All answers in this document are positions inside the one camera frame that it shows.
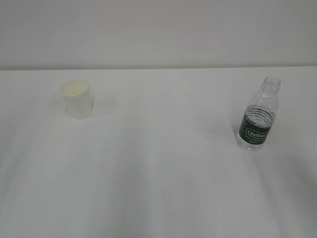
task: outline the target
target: green label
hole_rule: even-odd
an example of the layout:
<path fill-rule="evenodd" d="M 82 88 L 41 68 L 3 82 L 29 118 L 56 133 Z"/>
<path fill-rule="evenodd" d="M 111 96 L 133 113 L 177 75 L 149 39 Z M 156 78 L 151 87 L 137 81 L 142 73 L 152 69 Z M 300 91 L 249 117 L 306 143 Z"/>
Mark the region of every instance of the green label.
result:
<path fill-rule="evenodd" d="M 254 125 L 249 119 L 244 115 L 240 129 L 239 135 L 241 138 L 253 145 L 261 145 L 265 142 L 266 136 L 271 127 L 258 127 Z"/>

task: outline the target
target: plastic water bottle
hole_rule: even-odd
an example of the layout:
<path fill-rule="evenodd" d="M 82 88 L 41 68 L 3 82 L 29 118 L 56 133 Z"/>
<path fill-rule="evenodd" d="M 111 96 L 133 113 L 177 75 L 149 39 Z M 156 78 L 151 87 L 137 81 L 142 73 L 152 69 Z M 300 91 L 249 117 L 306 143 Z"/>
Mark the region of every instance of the plastic water bottle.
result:
<path fill-rule="evenodd" d="M 236 140 L 247 150 L 260 149 L 276 118 L 279 87 L 277 77 L 266 77 L 261 90 L 249 101 Z"/>

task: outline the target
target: water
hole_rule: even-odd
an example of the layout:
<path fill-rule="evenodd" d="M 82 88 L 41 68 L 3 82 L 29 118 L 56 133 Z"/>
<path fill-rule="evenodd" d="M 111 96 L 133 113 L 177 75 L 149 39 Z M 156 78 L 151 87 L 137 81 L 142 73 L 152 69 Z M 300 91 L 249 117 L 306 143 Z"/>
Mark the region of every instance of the water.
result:
<path fill-rule="evenodd" d="M 272 110 L 266 107 L 261 107 L 256 105 L 248 106 L 244 112 L 244 115 L 249 119 L 249 121 L 253 125 L 261 127 L 261 128 L 272 127 L 273 122 L 275 120 L 275 113 Z M 253 145 L 244 141 L 239 135 L 239 132 L 237 134 L 236 140 L 238 144 L 246 150 L 258 150 L 263 146 L 263 144 Z"/>

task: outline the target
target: bottle neck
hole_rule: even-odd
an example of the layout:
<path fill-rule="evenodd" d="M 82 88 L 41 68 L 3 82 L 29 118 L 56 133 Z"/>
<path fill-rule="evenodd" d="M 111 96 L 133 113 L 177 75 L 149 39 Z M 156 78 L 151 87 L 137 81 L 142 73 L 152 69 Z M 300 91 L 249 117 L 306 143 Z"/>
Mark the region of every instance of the bottle neck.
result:
<path fill-rule="evenodd" d="M 261 88 L 268 93 L 278 93 L 281 81 L 277 77 L 266 77 Z"/>
<path fill-rule="evenodd" d="M 278 94 L 279 90 L 272 90 L 272 89 L 268 89 L 263 87 L 263 85 L 261 86 L 262 91 L 269 93 L 269 94 Z"/>

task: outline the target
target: white cup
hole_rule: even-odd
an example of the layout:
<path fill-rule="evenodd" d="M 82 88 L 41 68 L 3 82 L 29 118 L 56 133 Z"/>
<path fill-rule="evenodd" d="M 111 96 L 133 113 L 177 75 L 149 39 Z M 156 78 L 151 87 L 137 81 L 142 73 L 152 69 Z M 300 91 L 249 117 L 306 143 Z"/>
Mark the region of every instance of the white cup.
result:
<path fill-rule="evenodd" d="M 64 83 L 60 91 L 66 101 L 66 112 L 71 118 L 83 120 L 90 117 L 93 103 L 87 80 L 72 80 Z"/>

